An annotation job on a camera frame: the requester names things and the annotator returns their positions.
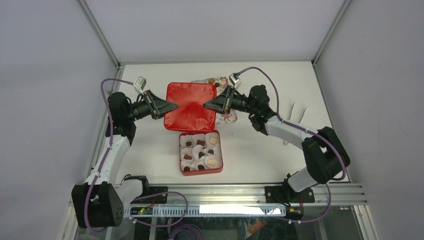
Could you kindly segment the red box lid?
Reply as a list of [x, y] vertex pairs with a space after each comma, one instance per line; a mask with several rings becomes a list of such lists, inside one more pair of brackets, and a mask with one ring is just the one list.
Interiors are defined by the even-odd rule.
[[215, 129], [216, 112], [203, 104], [217, 96], [210, 83], [171, 82], [167, 86], [166, 100], [178, 108], [164, 116], [164, 127], [178, 132], [209, 132]]

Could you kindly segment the red square chocolate box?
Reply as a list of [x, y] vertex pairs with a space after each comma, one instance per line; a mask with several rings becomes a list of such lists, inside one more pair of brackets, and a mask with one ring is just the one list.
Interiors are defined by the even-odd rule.
[[217, 174], [223, 168], [221, 138], [217, 130], [179, 135], [179, 169], [184, 176]]

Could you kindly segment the silver metal tweezers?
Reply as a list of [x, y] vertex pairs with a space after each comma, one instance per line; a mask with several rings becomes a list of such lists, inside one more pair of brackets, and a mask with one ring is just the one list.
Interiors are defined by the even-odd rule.
[[301, 103], [292, 103], [290, 111], [286, 117], [286, 120], [290, 120], [296, 124], [300, 124], [305, 116], [308, 106]]

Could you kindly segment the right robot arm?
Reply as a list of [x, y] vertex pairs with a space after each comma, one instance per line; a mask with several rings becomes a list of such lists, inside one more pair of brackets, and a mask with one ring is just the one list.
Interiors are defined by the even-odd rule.
[[296, 202], [307, 188], [337, 181], [338, 174], [343, 180], [351, 161], [335, 131], [328, 126], [313, 129], [284, 120], [271, 109], [269, 101], [264, 85], [253, 86], [248, 95], [227, 86], [221, 94], [202, 106], [220, 114], [230, 110], [248, 113], [248, 119], [257, 132], [282, 139], [302, 150], [305, 167], [288, 176], [282, 184], [282, 196], [287, 202]]

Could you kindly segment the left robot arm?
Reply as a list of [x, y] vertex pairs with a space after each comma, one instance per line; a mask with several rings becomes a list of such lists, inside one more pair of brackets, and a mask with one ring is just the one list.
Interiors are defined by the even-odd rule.
[[106, 98], [108, 125], [104, 146], [94, 169], [83, 184], [71, 191], [78, 226], [83, 229], [117, 227], [124, 218], [124, 208], [133, 200], [145, 203], [151, 196], [145, 176], [131, 176], [116, 187], [118, 171], [132, 146], [137, 120], [159, 120], [176, 110], [176, 103], [161, 99], [146, 90], [140, 101], [131, 102], [122, 92]]

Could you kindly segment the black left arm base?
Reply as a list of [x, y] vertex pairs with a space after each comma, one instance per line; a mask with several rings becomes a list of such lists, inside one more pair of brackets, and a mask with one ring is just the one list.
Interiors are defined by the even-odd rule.
[[169, 190], [167, 186], [150, 186], [149, 190], [144, 191], [140, 196], [136, 197], [131, 204], [166, 204], [168, 201]]

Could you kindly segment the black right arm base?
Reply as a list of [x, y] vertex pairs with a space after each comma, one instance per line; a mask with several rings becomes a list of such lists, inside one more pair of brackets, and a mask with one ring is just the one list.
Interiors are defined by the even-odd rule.
[[314, 203], [315, 195], [311, 188], [306, 188], [301, 192], [295, 192], [282, 185], [267, 185], [264, 187], [265, 201], [271, 203]]

